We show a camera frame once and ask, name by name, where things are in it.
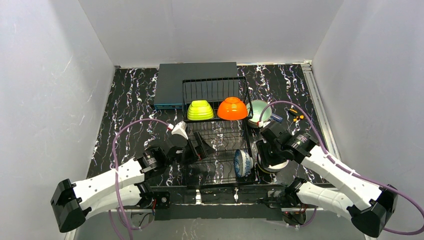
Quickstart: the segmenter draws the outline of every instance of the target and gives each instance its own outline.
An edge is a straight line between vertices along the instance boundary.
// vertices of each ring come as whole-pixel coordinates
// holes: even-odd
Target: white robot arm
[[[256,142],[261,169],[276,169],[286,161],[295,161],[321,175],[339,191],[313,185],[295,178],[280,198],[298,204],[315,205],[343,216],[370,237],[378,237],[395,211],[398,195],[386,188],[352,176],[336,164],[355,172],[334,156],[331,163],[318,141],[306,132],[291,135],[278,122],[272,122],[261,132],[264,140]]]
[[[147,207],[154,194],[143,182],[161,175],[181,154],[189,162],[195,162],[214,151],[198,133],[194,133],[196,142],[191,142],[185,134],[185,123],[178,126],[182,126],[183,130],[174,129],[172,136],[163,145],[150,147],[142,157],[130,159],[119,166],[119,193],[124,206]],[[306,132],[299,131],[291,135],[280,123],[272,122],[261,131],[261,135],[264,140],[256,142],[261,169],[275,170],[275,166],[288,160],[296,161],[314,170],[339,190],[321,188],[296,178],[280,197],[287,199],[292,206],[308,204],[322,207],[350,219],[368,236],[380,235],[395,210],[397,194],[340,170],[327,160],[328,155]],[[332,156],[332,159],[351,170],[335,157]],[[117,208],[115,177],[116,171],[112,169],[74,183],[69,179],[61,181],[50,202],[59,230],[69,232],[92,216]]]

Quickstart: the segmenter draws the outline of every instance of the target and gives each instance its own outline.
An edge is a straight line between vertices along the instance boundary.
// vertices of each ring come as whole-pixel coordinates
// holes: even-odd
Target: black marble surface
[[[321,132],[301,65],[243,65],[238,66],[237,69],[238,75],[245,76],[248,81],[252,100],[261,99],[267,102],[285,100],[296,103],[309,114],[318,132]],[[116,70],[87,178],[97,176],[114,167],[112,140],[115,134],[125,125],[143,118],[156,118],[175,125],[183,119],[180,110],[154,110],[150,107],[154,102],[158,74],[159,68]],[[293,122],[292,117],[287,114],[287,108],[290,107],[288,105],[277,105],[272,111],[286,119],[285,124],[292,133],[298,130],[309,132],[311,127],[306,121]],[[209,124],[211,126],[198,126],[198,128],[216,129],[230,123],[224,121]],[[240,129],[240,134],[244,134],[239,122],[232,122],[231,128]],[[132,157],[140,157],[146,147],[162,141],[167,137],[167,134],[165,126],[156,122],[145,122],[129,128],[117,141],[119,161],[122,164]],[[208,134],[211,144],[216,142],[213,139],[214,136],[219,142],[219,135],[215,135],[213,132]],[[249,130],[248,134],[255,159],[257,152],[255,141],[259,138],[258,131],[252,129]],[[241,144],[241,139],[234,136],[236,144]],[[212,157],[201,167],[198,164],[189,166],[174,164],[162,176],[152,178],[148,182],[152,187],[222,184],[235,177],[234,169],[231,168],[234,168],[232,160],[225,162],[214,160]],[[287,185],[291,183],[294,177],[306,178],[313,183],[326,182],[318,174],[299,166],[294,161],[289,162],[277,174],[265,174],[255,170],[254,181],[257,184]]]

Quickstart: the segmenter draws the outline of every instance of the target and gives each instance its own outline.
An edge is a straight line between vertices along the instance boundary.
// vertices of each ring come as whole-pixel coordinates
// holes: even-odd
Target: dish rack
[[[182,112],[184,121],[187,123],[188,137],[195,140],[194,133],[198,132],[215,150],[207,158],[186,167],[186,185],[194,188],[216,188],[254,184],[256,182],[255,167],[251,174],[245,177],[237,177],[234,168],[234,156],[237,149],[247,151],[252,157],[247,121],[252,118],[253,110],[246,78],[184,80],[182,87]],[[245,104],[250,104],[250,111],[245,119],[228,121],[217,117],[220,103],[228,97],[238,97]],[[195,100],[207,100],[214,111],[214,118],[203,121],[188,120],[188,107]]]
[[[253,117],[252,101],[249,94],[248,83],[242,77],[220,77],[208,79],[192,79],[182,81],[182,115],[184,122],[215,122],[224,121],[217,115],[218,107],[228,97],[237,97],[245,105],[250,105],[247,117]],[[189,106],[193,101],[206,100],[213,109],[213,118],[202,121],[190,120],[187,116]]]

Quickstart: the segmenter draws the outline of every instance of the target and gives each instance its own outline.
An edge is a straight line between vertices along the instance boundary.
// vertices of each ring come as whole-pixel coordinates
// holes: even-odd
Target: metal frame
[[[336,146],[332,130],[330,128],[329,120],[326,112],[324,111],[323,101],[321,100],[320,93],[318,91],[317,83],[315,82],[314,75],[312,73],[312,67],[309,62],[301,63],[303,75],[306,80],[307,88],[309,89],[310,97],[312,98],[313,106],[315,108],[316,115],[318,116],[318,122],[321,125],[321,131],[324,135],[324,141],[327,144],[328,151],[334,155],[337,159],[341,160],[339,150]]]
[[[65,234],[65,238],[64,238],[64,240],[74,240],[74,239],[75,239],[75,235],[76,235],[76,233],[77,233],[77,230],[78,230],[78,228],[77,228],[77,229],[74,229],[74,230],[72,230],[72,231],[68,231],[68,232]]]

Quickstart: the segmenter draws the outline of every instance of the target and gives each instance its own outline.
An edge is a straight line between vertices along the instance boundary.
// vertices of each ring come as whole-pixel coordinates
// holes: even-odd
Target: orange bowl
[[[221,102],[216,114],[224,120],[236,121],[246,118],[248,109],[238,97],[230,96]]]

